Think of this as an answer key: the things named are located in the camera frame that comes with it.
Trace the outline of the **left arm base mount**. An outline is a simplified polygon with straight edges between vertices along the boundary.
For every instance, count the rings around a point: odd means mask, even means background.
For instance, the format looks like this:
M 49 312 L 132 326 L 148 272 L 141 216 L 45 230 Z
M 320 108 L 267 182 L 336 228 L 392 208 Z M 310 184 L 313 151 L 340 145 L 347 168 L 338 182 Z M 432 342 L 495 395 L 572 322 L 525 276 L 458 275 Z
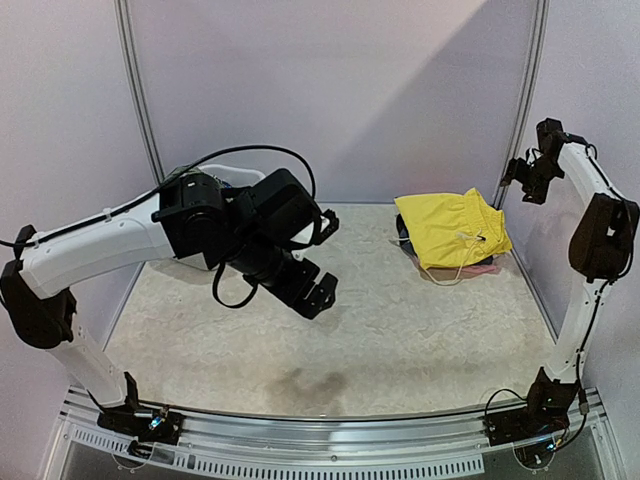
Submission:
M 106 430 L 135 437 L 139 443 L 159 442 L 177 445 L 182 434 L 186 416 L 174 411 L 169 405 L 148 408 L 141 405 L 137 383 L 124 373 L 126 396 L 121 405 L 100 410 L 97 424 Z

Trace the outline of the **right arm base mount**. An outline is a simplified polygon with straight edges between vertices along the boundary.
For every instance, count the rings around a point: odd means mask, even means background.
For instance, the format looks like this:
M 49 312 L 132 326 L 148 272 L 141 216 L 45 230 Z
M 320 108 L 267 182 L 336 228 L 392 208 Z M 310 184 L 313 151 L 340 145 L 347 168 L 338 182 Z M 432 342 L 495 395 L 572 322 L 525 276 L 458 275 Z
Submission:
M 491 410 L 496 397 L 507 393 L 524 405 L 514 410 Z M 586 391 L 580 377 L 571 382 L 551 379 L 543 367 L 538 370 L 526 396 L 509 388 L 494 392 L 484 406 L 483 425 L 491 446 L 516 443 L 561 432 L 569 432 L 569 408 L 578 398 L 581 415 L 588 414 Z

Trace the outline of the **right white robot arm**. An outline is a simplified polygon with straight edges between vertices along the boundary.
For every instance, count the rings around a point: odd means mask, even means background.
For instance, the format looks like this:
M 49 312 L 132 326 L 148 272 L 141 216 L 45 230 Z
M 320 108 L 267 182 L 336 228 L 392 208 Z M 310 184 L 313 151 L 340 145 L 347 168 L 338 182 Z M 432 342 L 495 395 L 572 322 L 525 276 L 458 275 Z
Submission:
M 609 289 L 630 270 L 639 224 L 639 206 L 614 187 L 597 161 L 597 149 L 584 137 L 546 118 L 536 126 L 536 147 L 509 161 L 503 185 L 518 182 L 523 201 L 545 203 L 552 181 L 568 180 L 584 210 L 568 244 L 568 263 L 579 278 L 554 353 L 538 371 L 517 427 L 537 436 L 555 418 L 566 416 L 582 389 L 581 375 L 590 337 Z

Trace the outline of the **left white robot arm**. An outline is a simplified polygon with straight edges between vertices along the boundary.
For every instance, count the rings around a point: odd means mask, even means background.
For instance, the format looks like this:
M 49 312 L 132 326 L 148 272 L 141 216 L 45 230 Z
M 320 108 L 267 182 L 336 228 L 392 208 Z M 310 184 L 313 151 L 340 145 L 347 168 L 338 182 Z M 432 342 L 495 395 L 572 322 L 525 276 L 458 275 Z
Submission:
M 1 303 L 17 336 L 62 363 L 128 434 L 148 426 L 148 412 L 132 378 L 74 324 L 75 284 L 137 263 L 200 256 L 217 274 L 232 268 L 307 319 L 335 300 L 335 276 L 306 258 L 339 227 L 336 213 L 317 204 L 315 186 L 284 168 L 251 186 L 228 186 L 205 165 L 179 167 L 139 197 L 60 229 L 23 227 L 1 274 Z

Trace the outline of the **yellow shorts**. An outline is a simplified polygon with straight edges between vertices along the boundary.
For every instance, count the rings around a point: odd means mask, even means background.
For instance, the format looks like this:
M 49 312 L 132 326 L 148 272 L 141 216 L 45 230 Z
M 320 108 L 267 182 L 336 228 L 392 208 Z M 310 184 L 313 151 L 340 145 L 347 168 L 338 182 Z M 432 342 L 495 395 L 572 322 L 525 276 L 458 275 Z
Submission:
M 394 202 L 425 270 L 464 267 L 512 249 L 504 212 L 475 188 L 464 194 L 401 196 Z

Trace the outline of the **green garment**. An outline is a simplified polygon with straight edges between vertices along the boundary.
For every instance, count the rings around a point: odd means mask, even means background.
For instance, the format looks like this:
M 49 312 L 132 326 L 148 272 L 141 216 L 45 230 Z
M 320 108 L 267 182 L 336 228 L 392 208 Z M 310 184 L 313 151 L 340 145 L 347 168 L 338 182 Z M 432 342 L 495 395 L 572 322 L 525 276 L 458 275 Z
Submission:
M 172 170 L 168 176 L 163 180 L 163 182 L 159 185 L 160 188 L 167 187 L 172 183 L 177 182 L 180 179 L 187 180 L 195 180 L 196 178 L 204 177 L 207 180 L 211 180 L 214 185 L 219 188 L 225 188 L 226 183 L 219 179 L 213 173 L 207 172 L 204 169 L 193 167 L 189 168 L 188 166 L 177 167 Z

